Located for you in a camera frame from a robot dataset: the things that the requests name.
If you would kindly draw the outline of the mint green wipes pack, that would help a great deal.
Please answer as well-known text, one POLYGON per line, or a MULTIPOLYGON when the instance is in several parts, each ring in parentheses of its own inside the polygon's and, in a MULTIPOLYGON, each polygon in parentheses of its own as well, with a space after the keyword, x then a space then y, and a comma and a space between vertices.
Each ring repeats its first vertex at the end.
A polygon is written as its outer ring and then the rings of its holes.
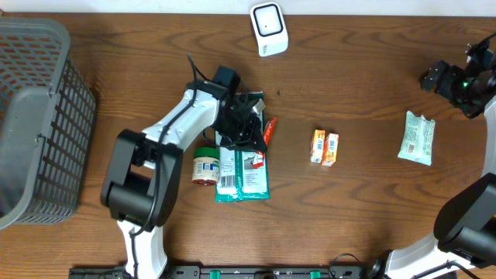
POLYGON ((436 122, 433 119, 429 120, 424 115, 416 116, 407 111, 398 158, 431 166, 435 127, 436 122))

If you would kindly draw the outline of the green-lidded small jar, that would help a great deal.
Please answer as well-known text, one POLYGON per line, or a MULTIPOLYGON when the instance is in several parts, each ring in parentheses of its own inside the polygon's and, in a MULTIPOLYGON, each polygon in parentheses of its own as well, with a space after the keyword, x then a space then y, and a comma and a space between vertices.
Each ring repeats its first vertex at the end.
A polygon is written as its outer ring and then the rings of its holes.
POLYGON ((192 183, 215 186, 220 179, 220 152, 216 148, 201 147, 195 150, 192 183))

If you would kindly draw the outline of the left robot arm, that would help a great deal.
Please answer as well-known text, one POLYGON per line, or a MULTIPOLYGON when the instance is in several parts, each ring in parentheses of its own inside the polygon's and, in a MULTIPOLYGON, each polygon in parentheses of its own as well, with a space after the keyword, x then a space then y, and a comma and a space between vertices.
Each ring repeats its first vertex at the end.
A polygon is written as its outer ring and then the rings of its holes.
POLYGON ((163 226, 177 200, 183 154, 201 132, 214 129, 229 150, 266 150, 264 100, 236 93, 237 85, 192 81, 160 121, 117 136, 100 200, 125 237, 126 276, 159 278, 164 272, 163 226))

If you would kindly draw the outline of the green 3M adhesive package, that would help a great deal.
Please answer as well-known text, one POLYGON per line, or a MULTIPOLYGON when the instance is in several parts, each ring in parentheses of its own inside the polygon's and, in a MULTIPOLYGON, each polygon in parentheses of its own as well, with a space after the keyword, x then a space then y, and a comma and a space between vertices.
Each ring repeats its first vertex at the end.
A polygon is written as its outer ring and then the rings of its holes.
POLYGON ((270 199, 267 161, 253 167, 255 152, 228 150, 218 146, 220 152, 220 180, 215 186, 218 203, 244 202, 270 199))

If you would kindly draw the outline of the orange tissue pack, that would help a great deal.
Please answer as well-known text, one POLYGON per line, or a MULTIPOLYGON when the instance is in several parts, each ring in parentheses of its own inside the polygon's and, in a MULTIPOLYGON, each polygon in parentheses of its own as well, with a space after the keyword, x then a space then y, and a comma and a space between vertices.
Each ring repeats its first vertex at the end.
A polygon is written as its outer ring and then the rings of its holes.
POLYGON ((322 166, 331 167, 336 162, 337 147, 339 143, 339 135, 330 133, 324 142, 322 166))
POLYGON ((312 136, 311 149, 310 149, 310 161, 312 163, 321 163, 324 142, 325 142, 326 132, 321 129, 316 129, 312 136))

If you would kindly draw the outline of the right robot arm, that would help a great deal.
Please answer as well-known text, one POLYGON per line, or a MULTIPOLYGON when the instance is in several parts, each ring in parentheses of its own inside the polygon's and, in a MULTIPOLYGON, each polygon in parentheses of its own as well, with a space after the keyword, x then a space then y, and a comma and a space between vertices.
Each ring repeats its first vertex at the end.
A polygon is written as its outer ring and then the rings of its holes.
POLYGON ((455 278, 459 270, 474 277, 472 269, 495 264, 495 62, 468 58, 460 68, 439 60, 421 87, 448 99, 469 119, 484 116, 484 169, 441 208, 431 235, 386 252, 360 272, 362 278, 455 278))

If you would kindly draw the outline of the red adhesive tube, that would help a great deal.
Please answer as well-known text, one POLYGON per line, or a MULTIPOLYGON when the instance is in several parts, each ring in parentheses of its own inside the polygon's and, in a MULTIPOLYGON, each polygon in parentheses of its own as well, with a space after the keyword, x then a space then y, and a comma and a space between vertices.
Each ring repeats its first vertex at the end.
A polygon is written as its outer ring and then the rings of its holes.
MULTIPOLYGON (((270 142, 270 138, 273 135, 277 121, 278 118, 271 119, 267 122, 265 126, 265 129, 263 131, 263 140, 266 145, 270 142)), ((252 166, 254 169, 258 169, 264 166, 265 156, 266 154, 263 152, 260 151, 256 152, 256 156, 253 158, 253 162, 252 162, 252 166)))

